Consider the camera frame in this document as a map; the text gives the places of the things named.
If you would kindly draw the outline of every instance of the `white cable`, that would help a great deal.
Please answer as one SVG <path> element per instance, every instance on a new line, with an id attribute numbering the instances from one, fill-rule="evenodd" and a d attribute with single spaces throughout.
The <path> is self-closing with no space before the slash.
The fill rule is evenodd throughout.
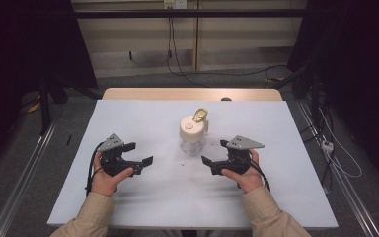
<path id="1" fill-rule="evenodd" d="M 348 156 L 352 159 L 352 161 L 358 167 L 358 169 L 359 169 L 359 175 L 354 176 L 354 175 L 351 175 L 350 173 L 348 173 L 347 171 L 345 171 L 337 162 L 335 162 L 331 158 L 331 155 L 328 152 L 326 152 L 328 154 L 328 158 L 334 163 L 335 167 L 337 167 L 339 170 L 341 170 L 347 176 L 350 176 L 352 178 L 359 178 L 359 177 L 361 177 L 362 176 L 362 170 L 361 170 L 361 167 L 359 166 L 358 162 L 356 162 L 356 160 L 353 158 L 353 156 L 341 145 L 340 142 L 338 142 L 337 138 L 334 136 L 334 134 L 331 131 L 331 128 L 328 125 L 328 121 L 326 120 L 325 115 L 323 114 L 323 112 L 322 112 L 322 110 L 320 108 L 319 108 L 319 111 L 322 114 L 323 120 L 325 121 L 325 124 L 326 124 L 326 126 L 328 128 L 328 131 L 331 133 L 331 136 L 334 138 L 335 142 L 346 152 L 346 154 L 348 154 Z"/>

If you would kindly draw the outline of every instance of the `beige sleeve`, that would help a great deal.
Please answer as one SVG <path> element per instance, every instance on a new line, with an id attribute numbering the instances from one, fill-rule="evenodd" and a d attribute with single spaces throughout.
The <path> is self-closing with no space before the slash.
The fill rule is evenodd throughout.
<path id="1" fill-rule="evenodd" d="M 241 197 L 252 224 L 252 235 L 310 236 L 287 212 L 279 209 L 266 187 L 261 186 Z"/>
<path id="2" fill-rule="evenodd" d="M 114 206 L 111 197 L 90 192 L 78 216 L 54 231 L 51 237 L 106 236 Z"/>

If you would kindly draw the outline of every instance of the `round lid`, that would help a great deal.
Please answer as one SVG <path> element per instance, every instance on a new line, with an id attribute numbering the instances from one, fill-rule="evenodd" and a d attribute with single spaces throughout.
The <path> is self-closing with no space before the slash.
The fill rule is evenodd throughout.
<path id="1" fill-rule="evenodd" d="M 196 143 L 204 136 L 204 121 L 195 122 L 192 117 L 188 116 L 181 120 L 180 136 L 184 142 Z"/>

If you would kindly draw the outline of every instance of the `white tabletop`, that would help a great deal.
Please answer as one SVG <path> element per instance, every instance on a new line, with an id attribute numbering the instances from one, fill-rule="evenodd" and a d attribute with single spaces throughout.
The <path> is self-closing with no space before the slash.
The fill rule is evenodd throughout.
<path id="1" fill-rule="evenodd" d="M 180 148 L 179 124 L 207 108 L 209 133 L 197 156 Z M 151 229 L 247 229 L 236 184 L 212 176 L 201 155 L 226 160 L 219 140 L 242 135 L 265 145 L 260 165 L 280 208 L 304 227 L 337 227 L 333 212 L 285 102 L 98 101 L 82 143 L 48 220 L 61 225 L 85 199 L 89 162 L 101 141 L 116 133 L 136 149 L 123 154 L 141 161 L 154 156 L 140 176 L 122 182 L 114 194 L 111 226 Z"/>

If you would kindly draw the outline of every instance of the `white container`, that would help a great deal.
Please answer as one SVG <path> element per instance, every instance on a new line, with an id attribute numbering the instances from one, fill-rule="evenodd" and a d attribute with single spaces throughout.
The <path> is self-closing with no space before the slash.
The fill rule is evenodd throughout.
<path id="1" fill-rule="evenodd" d="M 204 136 L 208 133 L 208 120 L 195 122 L 192 118 L 193 116 L 188 116 L 181 120 L 181 148 L 189 155 L 196 155 L 205 144 Z"/>

